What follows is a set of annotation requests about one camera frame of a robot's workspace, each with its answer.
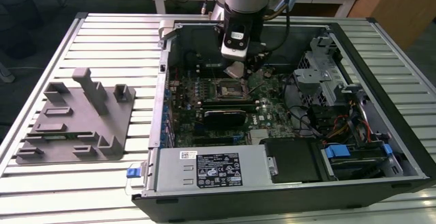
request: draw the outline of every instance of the blue tab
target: blue tab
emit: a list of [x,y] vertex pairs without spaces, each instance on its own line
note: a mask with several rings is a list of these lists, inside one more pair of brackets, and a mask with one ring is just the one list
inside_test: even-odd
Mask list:
[[327,158],[329,159],[333,158],[335,155],[332,149],[328,147],[324,149],[324,151],[325,151]]
[[347,157],[351,155],[345,145],[332,145],[329,148],[333,151],[335,157]]
[[164,91],[164,96],[165,96],[165,99],[171,98],[171,91],[168,89],[165,89],[165,91]]
[[392,151],[392,147],[389,144],[383,144],[383,149],[387,152],[387,155],[392,155],[393,151]]
[[128,168],[128,179],[141,177],[141,168]]

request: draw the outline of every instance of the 3d printed holder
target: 3d printed holder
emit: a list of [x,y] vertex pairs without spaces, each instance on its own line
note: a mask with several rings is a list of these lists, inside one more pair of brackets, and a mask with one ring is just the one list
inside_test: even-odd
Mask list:
[[89,68],[76,68],[72,79],[81,88],[48,84],[48,101],[16,154],[19,164],[123,157],[135,89],[127,85],[104,88],[92,82]]

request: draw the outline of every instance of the sticker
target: sticker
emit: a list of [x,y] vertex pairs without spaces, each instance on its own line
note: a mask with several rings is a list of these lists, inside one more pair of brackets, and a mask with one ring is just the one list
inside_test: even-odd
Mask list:
[[180,151],[180,159],[195,159],[197,151]]
[[197,155],[199,188],[235,187],[241,185],[243,177],[237,153]]
[[232,37],[233,39],[239,39],[239,40],[241,40],[241,39],[244,38],[244,33],[232,32],[232,33],[231,33],[231,37]]

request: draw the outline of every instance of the connector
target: connector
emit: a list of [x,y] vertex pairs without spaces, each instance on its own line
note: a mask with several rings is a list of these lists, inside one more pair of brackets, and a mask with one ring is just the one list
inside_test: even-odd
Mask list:
[[203,3],[203,7],[201,7],[201,15],[204,15],[204,14],[205,14],[205,6],[207,6],[207,4],[205,4],[205,3]]

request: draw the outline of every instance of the white label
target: white label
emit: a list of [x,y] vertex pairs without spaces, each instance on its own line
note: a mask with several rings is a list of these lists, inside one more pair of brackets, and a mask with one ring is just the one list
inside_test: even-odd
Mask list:
[[180,159],[195,159],[197,151],[180,151]]
[[232,37],[232,39],[241,40],[244,38],[244,34],[239,33],[239,32],[232,32],[231,37]]

